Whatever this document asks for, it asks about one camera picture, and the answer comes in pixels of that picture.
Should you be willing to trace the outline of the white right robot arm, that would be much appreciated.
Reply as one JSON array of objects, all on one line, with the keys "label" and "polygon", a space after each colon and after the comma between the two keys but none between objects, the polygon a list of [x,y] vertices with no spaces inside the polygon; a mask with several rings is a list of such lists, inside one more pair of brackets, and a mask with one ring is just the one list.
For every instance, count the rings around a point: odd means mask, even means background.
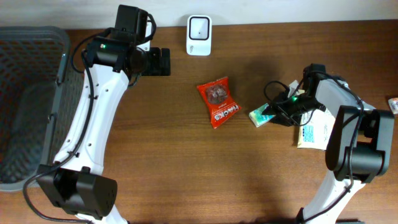
[{"label": "white right robot arm", "polygon": [[389,168],[394,115],[378,110],[355,94],[345,79],[330,75],[323,64],[303,70],[298,84],[304,92],[285,90],[262,111],[272,122],[297,126],[304,113],[328,110],[335,122],[325,151],[326,176],[312,201],[302,207],[296,223],[336,223],[351,198]]}]

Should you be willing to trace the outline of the orange tissue pack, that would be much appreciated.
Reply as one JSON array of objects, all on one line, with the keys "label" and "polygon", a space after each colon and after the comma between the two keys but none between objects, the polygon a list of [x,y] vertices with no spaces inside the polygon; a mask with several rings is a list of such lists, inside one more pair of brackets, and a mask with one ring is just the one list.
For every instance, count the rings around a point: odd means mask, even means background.
[{"label": "orange tissue pack", "polygon": [[388,99],[388,105],[394,115],[398,115],[398,97]]}]

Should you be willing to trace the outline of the red snack bag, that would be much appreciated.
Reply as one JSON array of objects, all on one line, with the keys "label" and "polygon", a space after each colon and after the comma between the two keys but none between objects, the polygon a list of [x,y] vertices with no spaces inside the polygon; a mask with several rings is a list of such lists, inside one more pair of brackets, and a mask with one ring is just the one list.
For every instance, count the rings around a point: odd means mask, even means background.
[{"label": "red snack bag", "polygon": [[231,96],[228,81],[228,77],[223,77],[197,86],[198,92],[208,107],[213,129],[218,128],[241,109]]}]

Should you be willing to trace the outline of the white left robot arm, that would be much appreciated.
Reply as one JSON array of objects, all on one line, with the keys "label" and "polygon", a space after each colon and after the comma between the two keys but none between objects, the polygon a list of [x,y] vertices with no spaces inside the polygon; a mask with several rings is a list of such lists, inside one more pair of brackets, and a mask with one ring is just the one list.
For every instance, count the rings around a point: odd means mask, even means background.
[{"label": "white left robot arm", "polygon": [[83,90],[70,130],[52,165],[33,180],[68,223],[124,223],[116,208],[117,182],[103,176],[106,142],[124,92],[143,76],[170,75],[170,50],[151,47],[151,14],[120,5],[116,23],[78,45]]}]

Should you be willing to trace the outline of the cream chips bag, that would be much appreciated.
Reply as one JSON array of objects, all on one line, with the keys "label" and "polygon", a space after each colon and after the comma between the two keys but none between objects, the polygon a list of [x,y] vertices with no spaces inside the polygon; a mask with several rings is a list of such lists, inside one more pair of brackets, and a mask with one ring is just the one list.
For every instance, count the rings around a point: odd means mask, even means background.
[{"label": "cream chips bag", "polygon": [[326,109],[315,110],[302,115],[299,127],[298,149],[318,149],[325,151],[333,129],[335,117]]}]

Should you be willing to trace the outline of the teal tissue pack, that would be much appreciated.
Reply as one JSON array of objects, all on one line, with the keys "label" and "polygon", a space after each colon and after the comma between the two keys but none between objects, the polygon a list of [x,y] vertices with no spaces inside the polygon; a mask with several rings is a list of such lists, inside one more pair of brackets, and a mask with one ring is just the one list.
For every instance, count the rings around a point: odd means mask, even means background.
[{"label": "teal tissue pack", "polygon": [[274,115],[263,115],[262,114],[262,112],[265,109],[267,109],[268,107],[269,107],[269,105],[266,103],[249,113],[249,118],[254,123],[255,127],[258,128],[258,127],[262,126],[263,124],[266,124],[274,117]]}]

